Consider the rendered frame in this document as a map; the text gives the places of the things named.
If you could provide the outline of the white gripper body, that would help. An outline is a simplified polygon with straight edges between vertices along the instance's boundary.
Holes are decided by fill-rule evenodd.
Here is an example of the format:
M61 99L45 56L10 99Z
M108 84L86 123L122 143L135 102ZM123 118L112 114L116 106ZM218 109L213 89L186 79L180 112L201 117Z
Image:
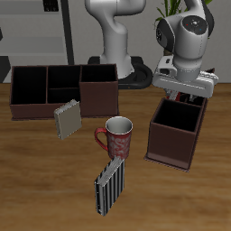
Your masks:
M158 88L165 88L195 97L205 98L212 97L214 86L217 83L218 76L206 71L201 71L199 76L190 82L180 82L176 78L159 73L155 73L152 79L152 84Z

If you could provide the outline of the green pot plant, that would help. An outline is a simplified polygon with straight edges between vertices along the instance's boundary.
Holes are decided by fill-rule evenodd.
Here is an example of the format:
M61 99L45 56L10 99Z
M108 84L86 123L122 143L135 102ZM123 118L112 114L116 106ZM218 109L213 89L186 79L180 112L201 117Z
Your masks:
M211 0L184 0L187 9L179 9L181 0L164 0L165 14L158 18L156 40L168 52L183 59L201 58L214 18L207 7Z

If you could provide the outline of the flat black base plate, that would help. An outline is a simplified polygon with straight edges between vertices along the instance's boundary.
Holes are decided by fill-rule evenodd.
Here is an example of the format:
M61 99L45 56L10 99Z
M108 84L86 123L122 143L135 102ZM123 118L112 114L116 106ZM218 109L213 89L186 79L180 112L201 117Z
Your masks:
M119 89L143 89L151 85L152 71L141 57L92 56L82 68L81 81L97 90L116 92Z

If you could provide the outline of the beige book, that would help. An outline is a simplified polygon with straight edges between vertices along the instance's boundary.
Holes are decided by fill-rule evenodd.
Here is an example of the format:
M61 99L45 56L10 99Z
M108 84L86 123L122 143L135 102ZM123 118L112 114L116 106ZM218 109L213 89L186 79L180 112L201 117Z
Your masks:
M79 102L72 99L54 112L57 135L64 140L82 127Z

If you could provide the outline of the black white striped book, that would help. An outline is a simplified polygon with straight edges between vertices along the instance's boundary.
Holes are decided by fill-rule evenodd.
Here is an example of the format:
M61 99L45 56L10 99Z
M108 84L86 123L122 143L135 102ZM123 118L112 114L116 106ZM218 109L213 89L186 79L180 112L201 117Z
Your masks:
M114 157L94 181L96 210L105 216L125 187L125 161Z

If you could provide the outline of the red patterned mug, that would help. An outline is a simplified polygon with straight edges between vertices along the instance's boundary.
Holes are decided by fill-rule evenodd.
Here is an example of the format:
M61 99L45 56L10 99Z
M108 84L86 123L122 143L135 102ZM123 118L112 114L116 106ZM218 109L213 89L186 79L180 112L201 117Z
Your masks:
M96 142L108 152L113 159L115 156L126 159L129 155L133 123L126 117L114 116L106 121L105 128L95 130ZM107 144L102 143L97 135L103 133L106 136Z

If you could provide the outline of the dark brown desk caddy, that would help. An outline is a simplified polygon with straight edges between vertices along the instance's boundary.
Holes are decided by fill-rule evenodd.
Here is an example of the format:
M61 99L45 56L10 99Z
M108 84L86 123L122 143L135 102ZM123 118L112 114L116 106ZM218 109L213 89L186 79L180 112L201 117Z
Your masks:
M117 116L114 64L18 66L12 69L10 108L14 120L52 119L70 100L83 117Z
M189 172L207 104L204 97L193 102L187 95L180 101L163 98L150 122L144 159Z

